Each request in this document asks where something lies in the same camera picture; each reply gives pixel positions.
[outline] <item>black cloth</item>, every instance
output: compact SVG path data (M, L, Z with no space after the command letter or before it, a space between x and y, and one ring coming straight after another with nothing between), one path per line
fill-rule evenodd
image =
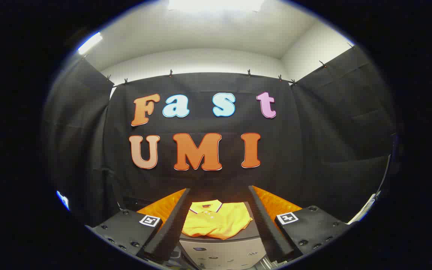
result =
M43 111L42 145L51 183L79 220L96 226L118 206L112 173L103 167L103 128L113 82L84 58L71 58Z
M375 193L391 152L395 132L392 97L375 67L356 47L326 63L296 85L278 79L234 73L186 73L129 82L116 88L108 106L104 148L124 196L159 200L193 188L201 200L239 202L254 185L301 207L317 205L348 222ZM269 92L275 118L265 118L256 96ZM235 113L216 117L212 97L235 95ZM133 127L134 100L159 94L149 122ZM166 118L165 100L188 97L189 115ZM259 133L257 168L241 167L243 133ZM207 133L219 133L220 171L176 171L176 133L189 133L199 146ZM146 136L158 135L158 164L133 164L128 138L140 135L141 156L149 158Z

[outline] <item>ceiling light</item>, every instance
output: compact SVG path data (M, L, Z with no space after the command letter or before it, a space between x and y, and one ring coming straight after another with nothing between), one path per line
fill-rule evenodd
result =
M99 32L97 32L94 36L91 36L84 44L81 45L81 47L79 47L79 54L84 54L89 51L89 49L91 49L94 45L96 45L96 43L101 41L101 39L103 39L103 37Z
M256 11L261 8L264 0L169 0L169 10L189 12L214 10Z

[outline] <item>orange letter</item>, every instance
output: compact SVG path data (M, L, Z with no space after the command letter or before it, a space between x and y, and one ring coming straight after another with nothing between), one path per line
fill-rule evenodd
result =
M134 120L131 122L132 126L144 125L149 121L145 113L148 112L148 115L151 115L151 113L153 113L153 110L155 108L155 104L153 101L159 102L159 94L152 94L151 96L141 97L134 100L136 108L134 109Z
M141 142L143 137L131 136L129 142L131 143L131 157L132 162L141 169L152 169L158 163L158 142L159 136L149 135L146 141L149 143L149 159L144 160L141 157Z
M201 169L205 171L218 171L223 166L219 163L218 147L221 135L218 133L208 133L202 138L199 147L196 147L187 133L178 133L173 136L178 148L178 162L174 169L178 171L186 171L189 165L186 164L186 157L189 160L193 169L198 169L199 164L203 160L204 163Z
M261 162L258 160L258 140L261 135L257 133L245 133L241 135L244 140L244 161L241 163L243 168L258 167Z

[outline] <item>folded shirt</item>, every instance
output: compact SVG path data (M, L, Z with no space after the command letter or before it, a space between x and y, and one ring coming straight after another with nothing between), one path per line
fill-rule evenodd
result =
M251 221L243 202L193 202L187 212L182 233L192 237L209 236L226 240L245 229Z

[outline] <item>ceiling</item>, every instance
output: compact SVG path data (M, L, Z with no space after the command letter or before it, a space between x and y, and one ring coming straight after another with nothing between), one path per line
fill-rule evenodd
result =
M101 30L103 40L86 59L99 71L163 51L219 48L281 58L317 19L280 0L264 0L259 12L188 13L153 1L123 14Z

